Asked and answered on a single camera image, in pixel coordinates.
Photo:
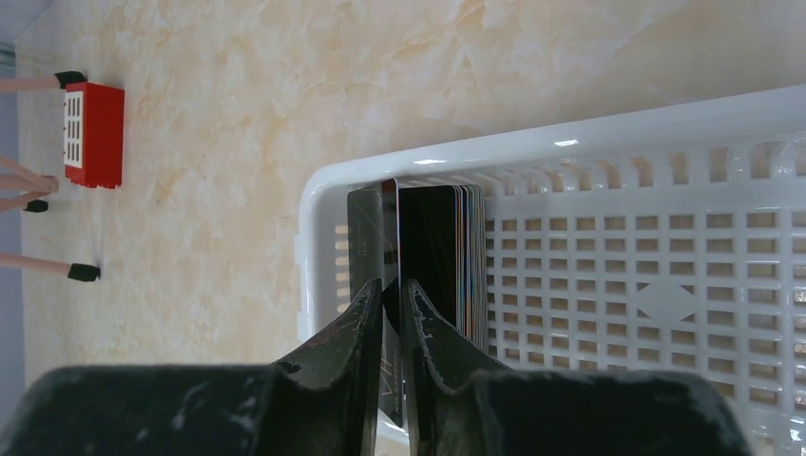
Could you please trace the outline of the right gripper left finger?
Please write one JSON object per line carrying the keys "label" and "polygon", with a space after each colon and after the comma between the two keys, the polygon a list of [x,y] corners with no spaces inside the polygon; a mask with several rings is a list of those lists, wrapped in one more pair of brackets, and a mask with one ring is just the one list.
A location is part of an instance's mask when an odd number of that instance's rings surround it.
{"label": "right gripper left finger", "polygon": [[382,285],[269,364],[51,370],[1,434],[5,455],[371,455]]}

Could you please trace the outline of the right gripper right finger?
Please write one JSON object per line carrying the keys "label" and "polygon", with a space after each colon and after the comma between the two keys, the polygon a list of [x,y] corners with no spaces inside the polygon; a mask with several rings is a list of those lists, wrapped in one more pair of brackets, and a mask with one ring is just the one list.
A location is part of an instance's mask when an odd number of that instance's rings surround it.
{"label": "right gripper right finger", "polygon": [[515,370],[479,350],[421,286],[401,288],[415,455],[749,455],[729,405],[685,372]]}

